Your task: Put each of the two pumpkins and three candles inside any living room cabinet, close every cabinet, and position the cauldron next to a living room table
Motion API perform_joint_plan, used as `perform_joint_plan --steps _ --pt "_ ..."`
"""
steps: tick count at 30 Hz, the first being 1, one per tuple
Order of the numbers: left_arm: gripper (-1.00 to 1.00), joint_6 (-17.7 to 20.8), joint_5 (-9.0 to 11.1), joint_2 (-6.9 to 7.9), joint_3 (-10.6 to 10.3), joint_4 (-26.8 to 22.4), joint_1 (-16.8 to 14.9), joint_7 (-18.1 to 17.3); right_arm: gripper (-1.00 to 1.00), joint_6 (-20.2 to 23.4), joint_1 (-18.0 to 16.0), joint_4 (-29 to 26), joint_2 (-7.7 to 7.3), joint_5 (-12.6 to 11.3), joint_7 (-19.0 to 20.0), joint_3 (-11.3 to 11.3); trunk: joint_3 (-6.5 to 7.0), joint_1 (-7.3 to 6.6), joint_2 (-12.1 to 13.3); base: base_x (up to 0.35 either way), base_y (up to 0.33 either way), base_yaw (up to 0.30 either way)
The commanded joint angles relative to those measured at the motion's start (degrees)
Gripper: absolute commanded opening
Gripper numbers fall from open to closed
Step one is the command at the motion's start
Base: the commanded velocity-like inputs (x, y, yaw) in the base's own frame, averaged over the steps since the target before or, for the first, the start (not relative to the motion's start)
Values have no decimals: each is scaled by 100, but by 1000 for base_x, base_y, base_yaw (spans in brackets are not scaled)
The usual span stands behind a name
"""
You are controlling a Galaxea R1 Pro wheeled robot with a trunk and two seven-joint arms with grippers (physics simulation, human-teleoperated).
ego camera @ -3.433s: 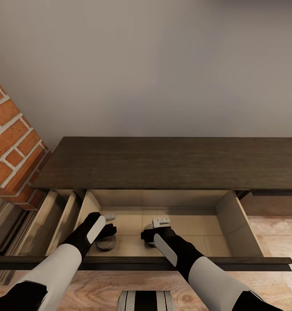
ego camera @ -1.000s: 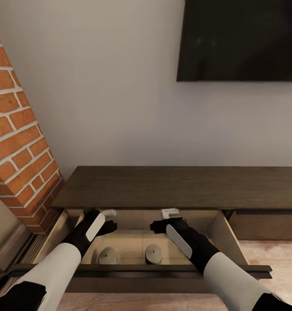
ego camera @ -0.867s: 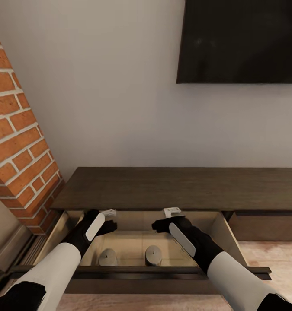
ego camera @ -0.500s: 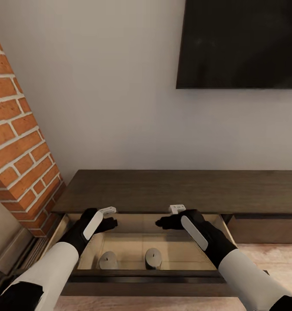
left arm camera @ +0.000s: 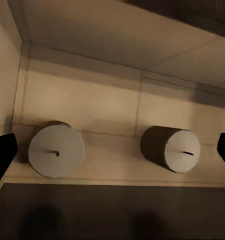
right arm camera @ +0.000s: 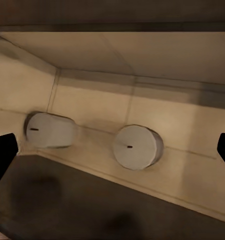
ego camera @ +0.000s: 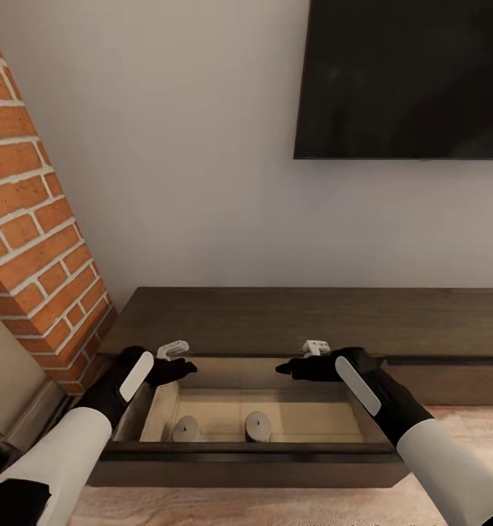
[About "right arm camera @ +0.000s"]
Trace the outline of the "pillar candle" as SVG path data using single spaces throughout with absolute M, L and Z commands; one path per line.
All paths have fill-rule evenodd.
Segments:
M 69 116 L 41 112 L 30 118 L 26 135 L 35 148 L 66 148 L 75 143 L 78 128 Z
M 117 162 L 132 171 L 151 167 L 161 160 L 164 153 L 160 135 L 152 128 L 137 124 L 120 129 L 114 137 L 112 147 Z

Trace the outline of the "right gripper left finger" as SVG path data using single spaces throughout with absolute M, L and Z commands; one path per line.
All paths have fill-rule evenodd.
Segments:
M 18 144 L 13 133 L 0 136 L 0 180 L 18 152 Z

